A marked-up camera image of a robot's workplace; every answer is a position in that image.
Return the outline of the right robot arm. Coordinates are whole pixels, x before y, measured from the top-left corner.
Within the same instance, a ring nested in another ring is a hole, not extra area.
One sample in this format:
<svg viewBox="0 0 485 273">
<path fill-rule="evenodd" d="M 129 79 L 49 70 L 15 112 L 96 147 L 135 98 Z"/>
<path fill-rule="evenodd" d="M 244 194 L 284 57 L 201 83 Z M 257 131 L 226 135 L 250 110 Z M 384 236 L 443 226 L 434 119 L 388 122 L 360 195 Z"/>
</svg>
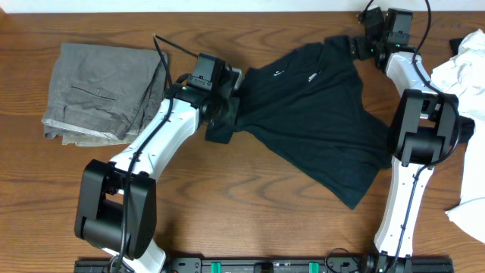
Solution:
<svg viewBox="0 0 485 273">
<path fill-rule="evenodd" d="M 401 97 L 387 136 L 392 180 L 374 251 L 357 262 L 359 272 L 452 272 L 452 260 L 413 256 L 421 200 L 434 168 L 455 151 L 462 134 L 458 98 L 432 84 L 420 47 L 410 46 L 410 10 L 368 3 L 358 15 L 365 33 L 350 40 L 354 59 L 373 58 Z"/>
</svg>

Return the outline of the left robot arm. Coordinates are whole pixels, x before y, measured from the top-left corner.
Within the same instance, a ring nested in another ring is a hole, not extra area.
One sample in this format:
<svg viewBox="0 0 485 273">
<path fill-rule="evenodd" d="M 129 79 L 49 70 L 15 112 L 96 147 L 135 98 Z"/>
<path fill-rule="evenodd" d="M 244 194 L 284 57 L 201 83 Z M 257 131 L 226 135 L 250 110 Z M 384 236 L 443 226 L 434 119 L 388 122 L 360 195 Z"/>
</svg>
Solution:
<svg viewBox="0 0 485 273">
<path fill-rule="evenodd" d="M 76 236 L 111 255 L 78 260 L 76 272 L 162 272 L 166 252 L 154 241 L 156 187 L 180 146 L 207 121 L 232 124 L 244 73 L 199 54 L 194 71 L 169 82 L 156 116 L 109 162 L 93 159 L 82 174 Z"/>
</svg>

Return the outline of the black Nike t-shirt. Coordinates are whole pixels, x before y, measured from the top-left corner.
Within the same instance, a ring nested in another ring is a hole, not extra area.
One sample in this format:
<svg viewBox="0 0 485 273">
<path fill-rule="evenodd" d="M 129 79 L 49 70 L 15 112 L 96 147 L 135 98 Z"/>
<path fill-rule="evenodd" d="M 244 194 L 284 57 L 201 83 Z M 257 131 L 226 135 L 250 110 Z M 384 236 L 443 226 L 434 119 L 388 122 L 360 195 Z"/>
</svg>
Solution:
<svg viewBox="0 0 485 273">
<path fill-rule="evenodd" d="M 354 209 L 390 168 L 388 126 L 365 110 L 350 38 L 331 36 L 247 70 L 233 125 L 212 121 L 205 138 L 227 144 L 248 132 Z"/>
</svg>

